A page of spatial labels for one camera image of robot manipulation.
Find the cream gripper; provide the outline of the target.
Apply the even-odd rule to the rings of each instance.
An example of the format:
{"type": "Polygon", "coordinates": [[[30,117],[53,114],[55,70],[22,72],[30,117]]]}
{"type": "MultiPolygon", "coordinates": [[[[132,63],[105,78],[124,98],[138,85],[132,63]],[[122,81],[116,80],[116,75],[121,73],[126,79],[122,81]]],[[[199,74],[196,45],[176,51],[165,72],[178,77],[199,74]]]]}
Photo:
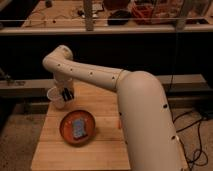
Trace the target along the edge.
{"type": "MultiPolygon", "coordinates": [[[[63,90],[64,88],[67,88],[67,97],[68,99],[74,99],[74,93],[73,90],[73,79],[69,78],[68,76],[62,75],[62,74],[54,74],[54,84],[59,90],[63,90]]],[[[64,100],[67,100],[66,92],[62,91],[62,97],[64,100]]]]}

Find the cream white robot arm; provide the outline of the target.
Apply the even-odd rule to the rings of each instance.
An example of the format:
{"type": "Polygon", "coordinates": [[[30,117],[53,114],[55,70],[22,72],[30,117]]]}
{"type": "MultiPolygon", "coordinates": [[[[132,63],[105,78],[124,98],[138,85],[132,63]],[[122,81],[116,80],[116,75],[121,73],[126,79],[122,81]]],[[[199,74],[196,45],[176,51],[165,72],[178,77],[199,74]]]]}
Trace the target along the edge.
{"type": "Polygon", "coordinates": [[[158,78],[145,71],[75,62],[64,45],[46,55],[42,64],[59,89],[77,79],[117,94],[131,171],[184,171],[179,137],[158,78]]]}

